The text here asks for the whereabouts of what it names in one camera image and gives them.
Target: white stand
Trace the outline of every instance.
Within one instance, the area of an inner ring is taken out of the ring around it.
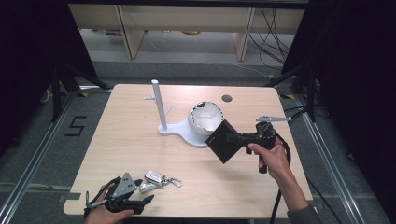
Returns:
[[[145,97],[145,100],[154,100],[158,107],[161,124],[158,126],[158,133],[160,135],[178,135],[184,139],[192,147],[207,147],[206,139],[209,136],[194,133],[190,127],[187,117],[180,123],[167,123],[165,113],[163,111],[163,99],[161,97],[160,85],[158,80],[151,80],[152,88],[154,89],[154,97]]]

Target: white vertical rod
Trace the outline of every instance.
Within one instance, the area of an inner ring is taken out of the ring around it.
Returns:
[[[160,114],[161,125],[163,126],[163,130],[166,131],[168,127],[166,126],[165,112],[163,111],[163,98],[161,97],[160,84],[156,79],[152,79],[151,83],[152,89],[154,89],[154,96],[156,105],[158,107],[158,113]]]

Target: silver clasp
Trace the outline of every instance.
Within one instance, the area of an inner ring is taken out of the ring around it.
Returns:
[[[181,188],[181,186],[183,186],[183,182],[181,182],[181,180],[179,179],[171,178],[170,181],[173,185],[175,185],[178,188]]]

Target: left hand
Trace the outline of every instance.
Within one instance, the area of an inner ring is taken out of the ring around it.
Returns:
[[[111,184],[108,186],[108,188],[98,197],[95,203],[101,202],[105,198],[107,191],[114,185],[115,184]],[[108,211],[104,205],[100,205],[91,210],[87,215],[84,224],[115,224],[133,214],[134,210],[124,210],[122,212],[112,213]]]

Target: person's hand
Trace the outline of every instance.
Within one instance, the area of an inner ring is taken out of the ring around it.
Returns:
[[[276,138],[273,148],[263,148],[253,143],[249,144],[248,148],[264,158],[264,160],[259,161],[259,167],[262,168],[264,165],[267,165],[268,173],[273,179],[278,179],[290,172],[286,151],[279,138]]]
[[[113,187],[114,184],[110,185],[104,192],[98,197],[96,203],[101,202],[106,195],[106,192]],[[118,213],[112,213],[106,209],[104,205],[100,205],[87,215],[84,224],[114,224],[134,214],[134,210],[125,210]]]

